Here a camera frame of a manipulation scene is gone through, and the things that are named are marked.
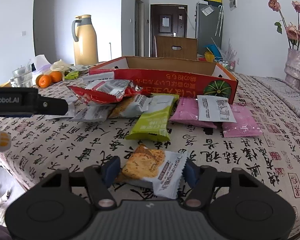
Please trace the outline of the white cracker snack packet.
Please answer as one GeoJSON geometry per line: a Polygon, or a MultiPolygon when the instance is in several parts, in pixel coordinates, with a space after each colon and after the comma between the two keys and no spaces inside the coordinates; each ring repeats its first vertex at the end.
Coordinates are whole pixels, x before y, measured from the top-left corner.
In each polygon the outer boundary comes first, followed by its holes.
{"type": "Polygon", "coordinates": [[[139,145],[126,161],[117,183],[152,189],[157,197],[176,199],[189,153],[150,149],[139,145]]]}

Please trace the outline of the grey snack packet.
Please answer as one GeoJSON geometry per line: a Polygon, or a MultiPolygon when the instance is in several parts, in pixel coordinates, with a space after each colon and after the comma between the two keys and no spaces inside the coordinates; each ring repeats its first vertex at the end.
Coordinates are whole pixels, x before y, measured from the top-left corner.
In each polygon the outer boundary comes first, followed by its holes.
{"type": "Polygon", "coordinates": [[[114,107],[115,105],[87,106],[78,112],[73,118],[69,119],[69,121],[101,123],[107,120],[114,107]]]}

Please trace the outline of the pink snack packet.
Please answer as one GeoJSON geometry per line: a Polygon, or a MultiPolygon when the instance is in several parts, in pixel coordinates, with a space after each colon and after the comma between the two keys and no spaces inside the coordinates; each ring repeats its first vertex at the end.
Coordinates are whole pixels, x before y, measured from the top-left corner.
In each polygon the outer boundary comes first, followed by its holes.
{"type": "Polygon", "coordinates": [[[258,137],[262,135],[262,130],[252,117],[249,109],[238,105],[231,105],[230,107],[236,122],[224,122],[222,124],[225,138],[258,137]]]}
{"type": "Polygon", "coordinates": [[[199,121],[198,101],[193,98],[180,98],[177,108],[169,121],[196,127],[217,128],[213,122],[199,121]]]}

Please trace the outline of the white label snack packet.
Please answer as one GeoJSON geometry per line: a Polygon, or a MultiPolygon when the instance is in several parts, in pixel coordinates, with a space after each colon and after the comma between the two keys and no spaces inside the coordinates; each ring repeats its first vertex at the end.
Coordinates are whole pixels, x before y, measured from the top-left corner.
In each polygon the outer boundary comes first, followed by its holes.
{"type": "Polygon", "coordinates": [[[236,119],[232,113],[227,98],[198,95],[197,100],[199,121],[236,123],[236,119]]]}

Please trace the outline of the green long snack packet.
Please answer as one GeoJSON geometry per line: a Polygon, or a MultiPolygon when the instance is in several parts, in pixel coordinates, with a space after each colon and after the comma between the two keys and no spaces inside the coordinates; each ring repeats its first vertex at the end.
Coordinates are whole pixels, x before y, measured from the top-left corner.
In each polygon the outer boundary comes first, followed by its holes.
{"type": "Polygon", "coordinates": [[[178,100],[179,95],[177,94],[154,94],[148,110],[142,113],[125,139],[170,141],[167,124],[172,107],[178,100]]]}

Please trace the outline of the golden brown snack packet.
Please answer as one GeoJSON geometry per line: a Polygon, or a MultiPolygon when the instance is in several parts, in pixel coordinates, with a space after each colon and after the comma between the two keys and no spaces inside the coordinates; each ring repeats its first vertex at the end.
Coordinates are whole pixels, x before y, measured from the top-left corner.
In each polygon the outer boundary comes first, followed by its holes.
{"type": "Polygon", "coordinates": [[[148,110],[151,100],[152,98],[141,94],[122,100],[113,109],[108,118],[138,118],[143,112],[148,110]]]}

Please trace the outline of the red snack bag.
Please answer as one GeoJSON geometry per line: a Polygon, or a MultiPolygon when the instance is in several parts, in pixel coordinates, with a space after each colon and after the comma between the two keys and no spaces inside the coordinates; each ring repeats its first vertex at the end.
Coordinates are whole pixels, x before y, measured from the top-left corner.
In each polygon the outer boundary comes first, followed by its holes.
{"type": "Polygon", "coordinates": [[[86,105],[109,105],[135,95],[150,96],[146,89],[130,80],[95,80],[86,87],[67,86],[86,105]]]}

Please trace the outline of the clear glass cup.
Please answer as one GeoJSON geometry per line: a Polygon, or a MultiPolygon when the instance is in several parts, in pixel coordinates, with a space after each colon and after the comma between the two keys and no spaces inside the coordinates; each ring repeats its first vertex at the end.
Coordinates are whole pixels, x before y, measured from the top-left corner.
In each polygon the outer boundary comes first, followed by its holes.
{"type": "Polygon", "coordinates": [[[12,72],[15,87],[32,87],[32,65],[20,67],[12,72]]]}

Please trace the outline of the orange tangerine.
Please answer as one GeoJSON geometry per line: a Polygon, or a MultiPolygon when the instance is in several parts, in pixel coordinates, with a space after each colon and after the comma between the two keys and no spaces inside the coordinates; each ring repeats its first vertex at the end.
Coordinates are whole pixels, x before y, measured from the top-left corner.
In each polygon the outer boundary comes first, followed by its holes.
{"type": "Polygon", "coordinates": [[[47,88],[51,85],[52,79],[50,75],[42,75],[38,80],[38,86],[40,88],[47,88]]]}
{"type": "Polygon", "coordinates": [[[63,74],[60,71],[52,71],[50,73],[50,77],[51,77],[52,83],[58,83],[58,82],[62,81],[63,74]]]}

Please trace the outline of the calligraphy print tablecloth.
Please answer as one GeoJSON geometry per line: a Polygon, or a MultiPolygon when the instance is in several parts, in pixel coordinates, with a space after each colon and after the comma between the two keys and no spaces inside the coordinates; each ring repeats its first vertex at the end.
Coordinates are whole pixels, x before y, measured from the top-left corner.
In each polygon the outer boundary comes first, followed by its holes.
{"type": "MultiPolygon", "coordinates": [[[[197,165],[229,172],[240,167],[288,201],[296,214],[292,235],[300,233],[300,92],[271,77],[237,74],[235,103],[247,107],[262,130],[255,138],[226,138],[220,128],[169,123],[166,142],[149,148],[188,153],[197,165]]],[[[0,152],[6,168],[27,189],[59,168],[71,172],[102,165],[117,155],[123,163],[138,147],[126,136],[135,119],[103,123],[30,118],[0,118],[0,131],[11,136],[11,148],[0,152]]]]}

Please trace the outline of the right orange tangerine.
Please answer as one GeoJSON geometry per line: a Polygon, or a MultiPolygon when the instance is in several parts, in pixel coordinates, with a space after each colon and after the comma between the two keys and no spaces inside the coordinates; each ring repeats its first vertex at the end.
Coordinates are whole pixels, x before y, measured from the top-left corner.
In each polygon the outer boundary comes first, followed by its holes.
{"type": "Polygon", "coordinates": [[[60,71],[52,71],[50,73],[50,77],[51,77],[52,83],[58,83],[58,82],[62,81],[63,74],[60,71]]]}

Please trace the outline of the white crumpled plastic bag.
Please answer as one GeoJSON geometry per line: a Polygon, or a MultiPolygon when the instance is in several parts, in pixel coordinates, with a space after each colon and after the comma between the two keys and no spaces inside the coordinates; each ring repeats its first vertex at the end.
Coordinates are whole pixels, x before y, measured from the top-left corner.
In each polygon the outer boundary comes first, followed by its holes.
{"type": "Polygon", "coordinates": [[[51,64],[50,70],[52,72],[66,72],[70,69],[71,65],[67,64],[63,60],[59,60],[51,64]]]}

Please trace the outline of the yellow thermos jug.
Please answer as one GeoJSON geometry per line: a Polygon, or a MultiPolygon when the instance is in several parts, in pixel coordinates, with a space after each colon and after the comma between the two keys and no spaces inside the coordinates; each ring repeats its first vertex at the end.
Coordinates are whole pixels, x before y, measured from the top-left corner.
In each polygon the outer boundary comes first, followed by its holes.
{"type": "Polygon", "coordinates": [[[98,63],[97,35],[91,15],[76,16],[71,26],[74,40],[75,65],[95,65],[98,63]]]}

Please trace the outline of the wooden chair back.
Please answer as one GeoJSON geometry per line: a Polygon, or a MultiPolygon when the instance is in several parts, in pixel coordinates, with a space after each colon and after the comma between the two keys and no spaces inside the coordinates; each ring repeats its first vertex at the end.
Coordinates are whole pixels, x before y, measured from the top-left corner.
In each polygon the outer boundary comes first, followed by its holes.
{"type": "Polygon", "coordinates": [[[172,57],[177,59],[197,60],[198,41],[195,38],[155,37],[156,57],[172,57]]]}

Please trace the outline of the grey refrigerator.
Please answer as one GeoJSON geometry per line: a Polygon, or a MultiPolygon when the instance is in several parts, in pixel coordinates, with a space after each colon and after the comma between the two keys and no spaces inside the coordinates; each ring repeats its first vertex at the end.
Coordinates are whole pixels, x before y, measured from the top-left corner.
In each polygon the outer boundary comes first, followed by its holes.
{"type": "Polygon", "coordinates": [[[196,4],[196,39],[198,54],[204,55],[210,45],[221,48],[223,5],[215,1],[200,1],[196,4]]]}

